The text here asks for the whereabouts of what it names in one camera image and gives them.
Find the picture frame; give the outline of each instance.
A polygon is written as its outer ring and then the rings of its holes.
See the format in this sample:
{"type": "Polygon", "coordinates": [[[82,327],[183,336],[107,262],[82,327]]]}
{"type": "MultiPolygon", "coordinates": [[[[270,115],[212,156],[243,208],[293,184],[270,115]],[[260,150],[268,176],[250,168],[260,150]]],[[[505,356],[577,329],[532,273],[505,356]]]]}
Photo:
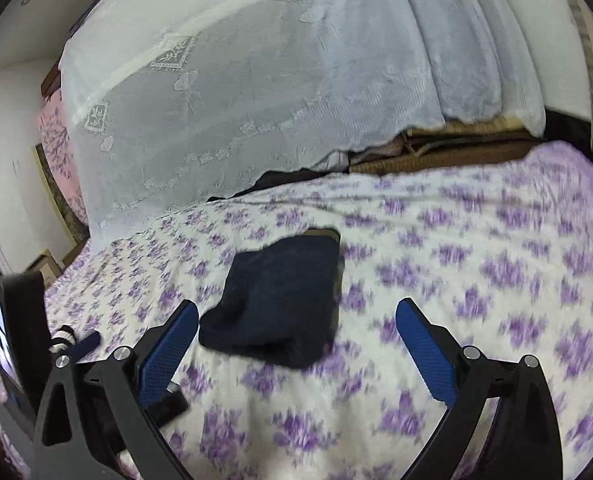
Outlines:
{"type": "Polygon", "coordinates": [[[49,250],[45,250],[41,256],[34,260],[28,270],[38,270],[43,275],[43,284],[46,289],[63,273],[61,265],[57,263],[49,250]]]}

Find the white wall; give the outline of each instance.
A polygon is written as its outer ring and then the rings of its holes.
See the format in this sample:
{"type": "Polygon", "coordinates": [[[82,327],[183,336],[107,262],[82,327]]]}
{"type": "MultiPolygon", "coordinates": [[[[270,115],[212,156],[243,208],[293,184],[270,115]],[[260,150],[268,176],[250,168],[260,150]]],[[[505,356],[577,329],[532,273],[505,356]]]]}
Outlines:
{"type": "Polygon", "coordinates": [[[0,68],[58,59],[67,32],[94,0],[12,0],[0,17],[0,68]]]}
{"type": "Polygon", "coordinates": [[[567,0],[507,0],[521,26],[547,108],[592,120],[589,75],[567,0]]]}
{"type": "Polygon", "coordinates": [[[40,84],[61,55],[68,30],[94,0],[30,0],[25,6],[21,1],[12,0],[0,16],[2,272],[25,270],[46,249],[61,259],[74,246],[33,150],[40,142],[40,84]]]}
{"type": "Polygon", "coordinates": [[[49,249],[61,259],[74,242],[42,181],[34,147],[40,83],[51,59],[0,70],[0,267],[20,272],[49,249]]]}

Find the pink cloth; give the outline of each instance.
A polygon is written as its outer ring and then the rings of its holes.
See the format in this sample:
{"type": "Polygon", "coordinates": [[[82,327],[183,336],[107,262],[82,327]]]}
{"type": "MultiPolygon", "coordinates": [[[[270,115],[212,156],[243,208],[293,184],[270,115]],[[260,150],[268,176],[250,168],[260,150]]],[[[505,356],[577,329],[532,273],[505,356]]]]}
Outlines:
{"type": "Polygon", "coordinates": [[[59,89],[46,99],[46,104],[38,118],[38,129],[41,132],[41,143],[46,152],[48,166],[57,186],[67,205],[78,219],[87,225],[88,215],[64,120],[65,114],[59,89]]]}

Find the metal screw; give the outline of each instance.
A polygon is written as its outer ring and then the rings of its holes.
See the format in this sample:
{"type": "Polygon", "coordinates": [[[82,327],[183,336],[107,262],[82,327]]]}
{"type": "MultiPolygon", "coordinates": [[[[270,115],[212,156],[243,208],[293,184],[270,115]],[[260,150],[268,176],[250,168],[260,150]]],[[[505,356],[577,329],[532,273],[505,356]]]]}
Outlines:
{"type": "Polygon", "coordinates": [[[538,366],[538,359],[533,355],[526,355],[523,358],[523,361],[525,361],[525,365],[529,366],[530,368],[536,368],[538,366]]]}
{"type": "Polygon", "coordinates": [[[123,359],[127,359],[132,351],[127,346],[119,346],[115,351],[112,352],[112,355],[117,361],[122,361],[123,359]]]}
{"type": "Polygon", "coordinates": [[[466,346],[463,349],[463,355],[468,359],[475,360],[481,357],[481,351],[476,346],[466,346]]]}
{"type": "Polygon", "coordinates": [[[65,368],[68,364],[70,364],[70,358],[67,355],[62,355],[56,359],[57,368],[65,368]]]}

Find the floral bedspread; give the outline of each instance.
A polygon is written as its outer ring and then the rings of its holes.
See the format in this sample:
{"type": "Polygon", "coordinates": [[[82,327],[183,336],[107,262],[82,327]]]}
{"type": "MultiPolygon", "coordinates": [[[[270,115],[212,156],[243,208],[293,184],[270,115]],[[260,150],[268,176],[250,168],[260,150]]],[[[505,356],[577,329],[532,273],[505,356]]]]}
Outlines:
{"type": "MultiPolygon", "coordinates": [[[[294,371],[195,340],[175,378],[190,409],[163,433],[197,480],[400,478],[445,410],[395,330],[406,296],[488,357],[538,356],[565,478],[586,466],[593,166],[567,144],[499,166],[337,175],[172,214],[102,253],[85,250],[46,293],[50,326],[99,330],[104,342],[91,358],[105,356],[162,324],[183,298],[201,314],[212,308],[237,251],[307,226],[334,226],[345,244],[335,345],[317,365],[294,371]]],[[[490,401],[457,477],[473,467],[493,408],[490,401]]]]}

